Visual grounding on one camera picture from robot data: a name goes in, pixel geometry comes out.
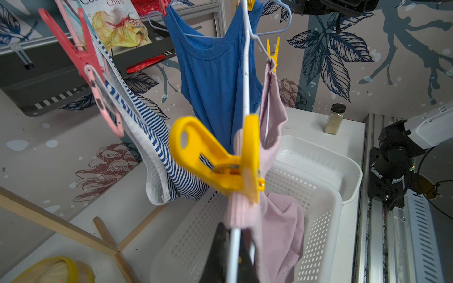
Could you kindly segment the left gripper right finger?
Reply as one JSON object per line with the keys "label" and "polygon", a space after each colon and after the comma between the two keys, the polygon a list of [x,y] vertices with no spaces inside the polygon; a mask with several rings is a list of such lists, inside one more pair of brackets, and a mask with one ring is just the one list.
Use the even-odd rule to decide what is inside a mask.
{"label": "left gripper right finger", "polygon": [[255,266],[249,254],[248,243],[250,243],[249,234],[242,232],[239,245],[238,283],[259,283]]}

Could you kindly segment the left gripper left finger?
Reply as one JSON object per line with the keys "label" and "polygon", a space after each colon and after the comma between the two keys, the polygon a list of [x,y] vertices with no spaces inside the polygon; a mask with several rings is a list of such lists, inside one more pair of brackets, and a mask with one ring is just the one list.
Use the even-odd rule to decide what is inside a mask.
{"label": "left gripper left finger", "polygon": [[225,282],[229,250],[230,230],[223,223],[219,223],[199,283]]}

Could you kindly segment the pink tank top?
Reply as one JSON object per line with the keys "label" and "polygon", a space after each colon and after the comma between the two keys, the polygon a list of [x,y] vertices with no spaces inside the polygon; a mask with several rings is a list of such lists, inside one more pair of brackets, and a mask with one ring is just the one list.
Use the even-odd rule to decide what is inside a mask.
{"label": "pink tank top", "polygon": [[[280,149],[283,126],[288,121],[281,101],[274,62],[265,66],[259,112],[260,167],[265,178]],[[230,196],[225,226],[242,228],[255,245],[252,270],[261,283],[290,283],[294,267],[303,254],[304,215],[293,197],[278,193],[260,194],[258,204],[238,194]]]}

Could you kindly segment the white wire hanger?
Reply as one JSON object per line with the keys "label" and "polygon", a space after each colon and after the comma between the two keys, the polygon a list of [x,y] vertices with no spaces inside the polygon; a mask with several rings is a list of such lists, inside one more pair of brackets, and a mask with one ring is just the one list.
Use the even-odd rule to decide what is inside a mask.
{"label": "white wire hanger", "polygon": [[[248,2],[241,1],[244,22],[243,50],[243,138],[239,158],[239,189],[229,196],[228,217],[246,213],[248,209],[259,208],[260,192],[265,190],[265,181],[260,178],[260,131],[259,117],[250,114],[250,41],[259,40],[252,31]],[[230,230],[230,247],[226,262],[225,283],[236,283],[239,272],[239,253],[241,244],[241,227]]]}

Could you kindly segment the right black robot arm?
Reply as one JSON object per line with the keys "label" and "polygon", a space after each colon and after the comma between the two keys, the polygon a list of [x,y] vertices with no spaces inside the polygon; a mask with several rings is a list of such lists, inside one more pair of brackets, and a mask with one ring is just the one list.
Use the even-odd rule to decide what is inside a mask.
{"label": "right black robot arm", "polygon": [[378,147],[370,151],[369,197],[381,201],[388,211],[403,208],[414,177],[414,158],[452,137],[452,102],[385,127]]}

